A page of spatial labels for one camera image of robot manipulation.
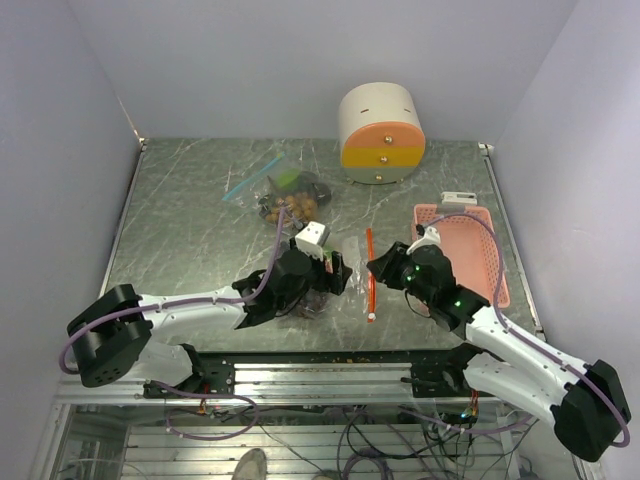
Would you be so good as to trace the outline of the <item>orange zip top bag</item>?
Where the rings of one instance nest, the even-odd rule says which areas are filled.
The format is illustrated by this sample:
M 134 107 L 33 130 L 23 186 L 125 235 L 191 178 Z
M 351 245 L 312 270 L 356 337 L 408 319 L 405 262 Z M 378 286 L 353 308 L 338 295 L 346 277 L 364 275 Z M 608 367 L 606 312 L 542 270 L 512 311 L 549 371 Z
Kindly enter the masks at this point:
M 377 320 L 376 300 L 371 299 L 375 290 L 371 286 L 366 268 L 368 247 L 364 235 L 331 235 L 324 246 L 326 259 L 331 253 L 340 253 L 344 264 L 351 269 L 345 290 L 340 296 L 309 290 L 304 296 L 295 296 L 277 317 L 309 320 L 329 319 L 336 315 L 372 324 Z

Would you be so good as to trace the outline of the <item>pink perforated plastic basket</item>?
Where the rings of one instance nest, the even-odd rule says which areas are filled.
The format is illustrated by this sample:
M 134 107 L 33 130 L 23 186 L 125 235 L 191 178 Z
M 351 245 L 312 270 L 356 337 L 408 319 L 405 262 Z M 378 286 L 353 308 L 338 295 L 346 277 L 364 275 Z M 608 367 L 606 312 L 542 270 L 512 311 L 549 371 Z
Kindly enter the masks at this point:
M 413 208 L 412 240 L 417 239 L 416 226 L 446 214 L 466 213 L 482 220 L 493 230 L 489 210 L 480 206 L 416 204 Z M 491 300 L 497 284 L 498 251 L 490 233 L 477 221 L 454 216 L 435 224 L 441 237 L 440 248 L 452 263 L 456 280 L 463 286 Z

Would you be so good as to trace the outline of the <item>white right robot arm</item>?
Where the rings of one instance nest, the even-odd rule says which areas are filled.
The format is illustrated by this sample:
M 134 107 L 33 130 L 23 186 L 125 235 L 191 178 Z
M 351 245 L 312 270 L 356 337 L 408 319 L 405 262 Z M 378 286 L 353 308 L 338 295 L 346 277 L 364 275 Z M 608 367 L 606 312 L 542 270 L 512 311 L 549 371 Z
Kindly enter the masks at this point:
M 631 412 L 615 368 L 561 352 L 508 320 L 457 282 L 438 246 L 396 242 L 367 268 L 377 282 L 415 297 L 437 325 L 462 339 L 455 362 L 440 373 L 448 393 L 473 389 L 495 396 L 548 424 L 587 462 L 629 444 Z

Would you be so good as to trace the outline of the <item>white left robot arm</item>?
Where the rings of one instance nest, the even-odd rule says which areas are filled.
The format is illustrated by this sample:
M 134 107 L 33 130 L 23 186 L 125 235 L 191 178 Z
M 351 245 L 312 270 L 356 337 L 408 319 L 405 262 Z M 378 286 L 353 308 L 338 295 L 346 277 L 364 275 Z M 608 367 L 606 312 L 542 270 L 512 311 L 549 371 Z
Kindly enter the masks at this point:
M 317 259 L 292 248 L 265 270 L 194 296 L 139 295 L 130 284 L 118 285 L 68 324 L 59 367 L 87 388 L 139 375 L 192 397 L 204 383 L 197 352 L 190 345 L 171 346 L 167 338 L 189 330 L 257 327 L 285 315 L 310 291 L 341 295 L 351 274 L 339 252 Z

